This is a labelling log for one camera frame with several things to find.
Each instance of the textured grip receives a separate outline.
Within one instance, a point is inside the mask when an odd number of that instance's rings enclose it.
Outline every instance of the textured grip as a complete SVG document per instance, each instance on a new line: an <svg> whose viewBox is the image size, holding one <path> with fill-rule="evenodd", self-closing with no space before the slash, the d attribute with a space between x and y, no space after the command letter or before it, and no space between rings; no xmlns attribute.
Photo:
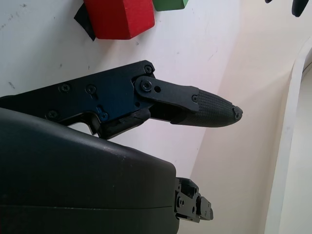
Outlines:
<svg viewBox="0 0 312 234"><path fill-rule="evenodd" d="M217 128L234 124L242 118L243 111L239 107L217 95L199 90L197 103L197 113L182 112L171 123Z"/></svg>

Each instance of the green block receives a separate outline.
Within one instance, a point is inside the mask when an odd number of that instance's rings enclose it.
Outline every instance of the green block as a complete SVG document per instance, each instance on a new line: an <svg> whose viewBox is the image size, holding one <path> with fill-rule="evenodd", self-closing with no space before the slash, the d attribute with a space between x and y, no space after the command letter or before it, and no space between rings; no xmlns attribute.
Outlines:
<svg viewBox="0 0 312 234"><path fill-rule="evenodd" d="M184 9L189 0L153 0L157 11L172 11Z"/></svg>

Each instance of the black screw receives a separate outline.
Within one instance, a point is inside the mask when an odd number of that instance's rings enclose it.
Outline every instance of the black screw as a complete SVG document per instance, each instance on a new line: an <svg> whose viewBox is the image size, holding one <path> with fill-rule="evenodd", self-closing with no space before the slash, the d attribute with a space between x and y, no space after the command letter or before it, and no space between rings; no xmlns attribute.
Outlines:
<svg viewBox="0 0 312 234"><path fill-rule="evenodd" d="M193 95L193 96L192 96L192 101L195 102L195 103L197 103L197 96L196 96L196 95Z"/></svg>
<svg viewBox="0 0 312 234"><path fill-rule="evenodd" d="M62 93L68 93L70 92L70 85L69 84L62 84L60 87L59 87L59 90L62 92Z"/></svg>
<svg viewBox="0 0 312 234"><path fill-rule="evenodd" d="M86 92L88 93L88 94L95 94L96 93L96 91L97 91L97 88L94 86L94 85L92 85L92 84L89 84L89 85L87 85L87 87L86 87Z"/></svg>
<svg viewBox="0 0 312 234"><path fill-rule="evenodd" d="M106 121L106 120L108 120L108 114L107 114L106 112L100 113L100 114L99 114L99 119L100 119L101 121Z"/></svg>
<svg viewBox="0 0 312 234"><path fill-rule="evenodd" d="M152 89L152 83L150 83L148 80L143 80L141 82L141 89L145 92L149 92Z"/></svg>
<svg viewBox="0 0 312 234"><path fill-rule="evenodd" d="M150 73L153 72L153 69L152 69L152 67L151 67L150 65L146 65L146 66L144 67L144 70L145 70L145 72L148 73L148 74L150 74Z"/></svg>
<svg viewBox="0 0 312 234"><path fill-rule="evenodd" d="M56 119L57 117L59 117L59 114L57 111L51 110L48 112L48 114L46 116L48 119Z"/></svg>

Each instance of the black object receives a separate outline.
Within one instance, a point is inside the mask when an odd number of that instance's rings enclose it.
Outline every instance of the black object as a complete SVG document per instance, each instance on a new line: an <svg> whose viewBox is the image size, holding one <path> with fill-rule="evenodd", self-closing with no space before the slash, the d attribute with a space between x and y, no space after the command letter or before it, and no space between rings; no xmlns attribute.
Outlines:
<svg viewBox="0 0 312 234"><path fill-rule="evenodd" d="M223 127L241 119L242 110L229 101L155 79L154 70L150 62L141 61L3 98L0 107L65 126L83 122L103 139L149 118L200 127Z"/></svg>
<svg viewBox="0 0 312 234"><path fill-rule="evenodd" d="M308 2L309 0L293 0L292 14L296 17L300 17Z"/></svg>
<svg viewBox="0 0 312 234"><path fill-rule="evenodd" d="M142 61L0 98L1 234L176 234L180 219L213 219L171 163L65 126L83 121L111 138L149 117L205 126L241 118L228 101L153 71Z"/></svg>
<svg viewBox="0 0 312 234"><path fill-rule="evenodd" d="M77 11L77 14L75 15L74 19L83 27L83 29L86 31L86 33L89 35L89 37L94 41L96 39L96 35L94 33L89 14L86 8L85 4L82 4L82 6Z"/></svg>

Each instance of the red foam block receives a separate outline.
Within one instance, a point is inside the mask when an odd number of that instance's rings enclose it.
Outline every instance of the red foam block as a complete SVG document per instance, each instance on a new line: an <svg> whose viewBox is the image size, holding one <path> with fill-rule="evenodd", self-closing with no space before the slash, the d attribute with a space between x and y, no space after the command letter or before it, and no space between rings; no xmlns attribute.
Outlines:
<svg viewBox="0 0 312 234"><path fill-rule="evenodd" d="M99 39L131 39L155 25L152 0L84 0Z"/></svg>

